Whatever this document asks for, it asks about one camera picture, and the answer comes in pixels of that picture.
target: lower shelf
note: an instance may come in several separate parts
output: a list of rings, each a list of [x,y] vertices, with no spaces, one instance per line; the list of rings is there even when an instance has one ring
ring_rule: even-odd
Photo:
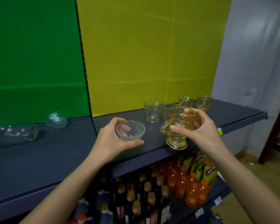
[[[207,195],[207,203],[203,206],[203,210],[206,212],[211,207],[215,205],[214,200],[219,196],[223,199],[226,197],[231,190],[227,184],[220,178],[217,177],[211,191]],[[197,207],[195,209],[189,208],[182,199],[177,198],[174,193],[170,193],[171,198],[171,218],[168,221],[168,224],[189,224],[194,223],[196,220],[195,212],[200,209]]]

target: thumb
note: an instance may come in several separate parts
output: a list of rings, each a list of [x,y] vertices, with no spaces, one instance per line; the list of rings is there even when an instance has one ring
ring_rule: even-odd
[[[195,135],[196,135],[196,132],[195,131],[191,131],[189,129],[186,129],[186,128],[183,128],[183,127],[178,127],[178,126],[174,126],[174,125],[171,125],[170,126],[170,129],[177,133],[177,134],[180,134],[180,135],[183,135],[183,136],[186,136],[190,139],[194,139]]]
[[[123,150],[127,150],[129,148],[135,148],[140,145],[144,144],[143,140],[136,140],[136,141],[128,141],[128,142],[122,142],[122,148]]]

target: shelf label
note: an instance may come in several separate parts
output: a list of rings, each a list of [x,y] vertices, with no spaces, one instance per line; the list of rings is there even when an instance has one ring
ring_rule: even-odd
[[[201,215],[203,215],[203,208],[199,208],[196,212],[195,212],[195,216],[196,218],[200,217]]]
[[[219,132],[219,135],[222,136],[223,135],[223,131],[222,131],[222,128],[217,128],[218,132]]]
[[[222,198],[219,196],[217,199],[214,200],[215,205],[219,206],[220,203],[222,203]]]

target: shelf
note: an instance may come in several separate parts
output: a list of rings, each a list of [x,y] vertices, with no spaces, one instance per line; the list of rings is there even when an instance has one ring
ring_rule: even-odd
[[[0,149],[0,221],[36,207],[82,163],[96,140],[89,118],[38,130],[36,141]],[[104,181],[101,170],[94,182]]]
[[[268,118],[266,112],[219,100],[213,100],[208,115],[214,120],[217,127],[222,128],[224,134]],[[113,117],[137,120],[143,123],[146,128],[142,137],[145,141],[144,145],[124,151],[113,161],[112,173],[114,178],[178,152],[167,146],[165,141],[167,136],[160,132],[163,122],[148,122],[145,119],[144,109],[94,117],[93,122],[97,132],[108,124]],[[188,147],[186,150],[192,149],[194,143],[189,139],[187,142]]]
[[[217,197],[220,196],[223,199],[230,192],[231,191],[227,184],[220,177],[217,177],[211,191],[207,195],[207,203],[203,206],[203,210],[205,212],[208,211],[215,205],[214,200]],[[168,221],[168,224],[189,224],[195,222],[195,211],[197,211],[200,207],[197,207],[196,209],[189,208],[182,199],[177,198],[175,194],[171,192],[170,198],[171,219]]]

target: forearm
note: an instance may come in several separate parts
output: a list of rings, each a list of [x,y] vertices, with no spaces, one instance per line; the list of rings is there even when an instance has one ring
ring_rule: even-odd
[[[280,223],[280,199],[250,170],[229,151],[214,163],[254,223]]]
[[[64,224],[101,167],[102,164],[89,155],[21,224]]]

